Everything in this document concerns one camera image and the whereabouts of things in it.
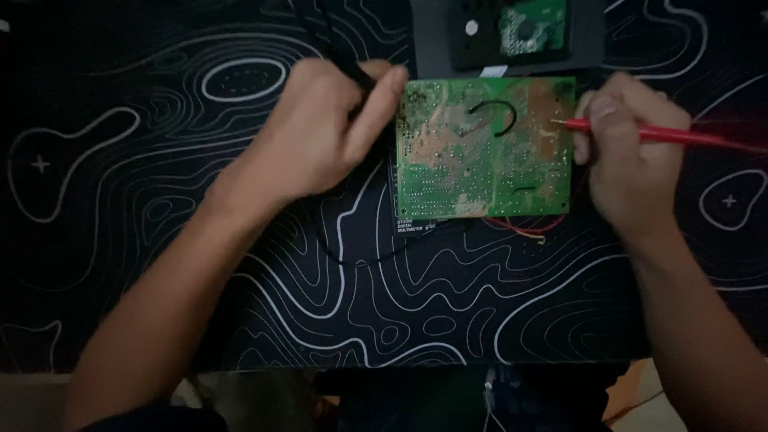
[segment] green circuit board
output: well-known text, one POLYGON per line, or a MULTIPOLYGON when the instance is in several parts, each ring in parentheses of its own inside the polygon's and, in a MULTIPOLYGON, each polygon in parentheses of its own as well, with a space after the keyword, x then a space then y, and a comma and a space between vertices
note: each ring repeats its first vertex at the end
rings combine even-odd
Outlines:
POLYGON ((574 88, 573 78, 408 83, 396 115, 398 217, 567 213, 573 137, 551 120, 573 116, 574 88))
POLYGON ((563 48, 567 0, 523 0, 502 8, 502 54, 514 57, 563 48))

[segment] plus sign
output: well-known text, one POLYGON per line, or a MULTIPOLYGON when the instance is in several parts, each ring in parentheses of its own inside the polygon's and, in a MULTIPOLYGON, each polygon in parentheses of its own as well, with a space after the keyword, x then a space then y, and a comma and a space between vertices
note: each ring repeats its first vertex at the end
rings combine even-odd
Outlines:
POLYGON ((728 195, 728 198, 723 200, 723 203, 725 203, 725 205, 728 208, 730 208, 730 206, 733 205, 733 203, 735 203, 735 202, 736 202, 736 200, 733 199, 733 195, 728 195))
POLYGON ((40 174, 45 174, 45 167, 50 165, 50 162, 43 161, 42 156, 38 155, 38 160, 32 162, 30 165, 40 170, 40 174))

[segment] white round component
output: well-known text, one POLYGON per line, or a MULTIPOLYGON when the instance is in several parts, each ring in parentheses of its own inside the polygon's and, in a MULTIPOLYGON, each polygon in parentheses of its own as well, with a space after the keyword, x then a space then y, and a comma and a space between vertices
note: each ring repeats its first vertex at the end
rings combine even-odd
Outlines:
POLYGON ((467 35, 474 36, 478 32, 478 22, 474 19, 467 21, 467 25, 464 27, 464 31, 467 35))

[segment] black desk mat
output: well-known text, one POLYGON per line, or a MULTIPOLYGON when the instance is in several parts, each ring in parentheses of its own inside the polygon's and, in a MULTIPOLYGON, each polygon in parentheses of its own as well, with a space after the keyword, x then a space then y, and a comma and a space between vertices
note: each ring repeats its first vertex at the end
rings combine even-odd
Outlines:
MULTIPOLYGON (((580 73, 581 90, 630 69, 702 129, 768 142, 761 4, 607 3, 606 64, 580 73)), ((414 70, 404 0, 330 9, 350 55, 414 70)), ((64 372, 258 131, 292 63, 316 51, 277 0, 10 10, 14 56, 0 65, 0 370, 64 372)), ((392 237, 382 160, 270 225, 225 290, 198 368, 648 354, 630 265, 585 193, 545 244, 477 221, 372 267, 330 262, 312 214, 345 260, 403 244, 392 237)), ((764 157, 691 149, 677 202, 695 255, 764 351, 766 168, 764 157)))

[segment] floor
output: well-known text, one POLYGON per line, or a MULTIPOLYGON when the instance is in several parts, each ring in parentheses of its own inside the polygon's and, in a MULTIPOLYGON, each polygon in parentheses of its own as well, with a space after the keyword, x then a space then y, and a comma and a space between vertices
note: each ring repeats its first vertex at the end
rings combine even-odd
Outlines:
MULTIPOLYGON (((227 419, 231 432, 246 430, 314 430, 316 400, 307 371, 274 370, 247 374, 202 374, 197 386, 185 382, 175 404, 199 407, 211 403, 227 419)), ((59 430, 68 375, 0 374, 0 432, 59 430)), ((604 419, 616 432, 685 431, 664 394, 615 419, 617 414, 650 399, 661 390, 653 361, 639 361, 608 390, 604 419)))

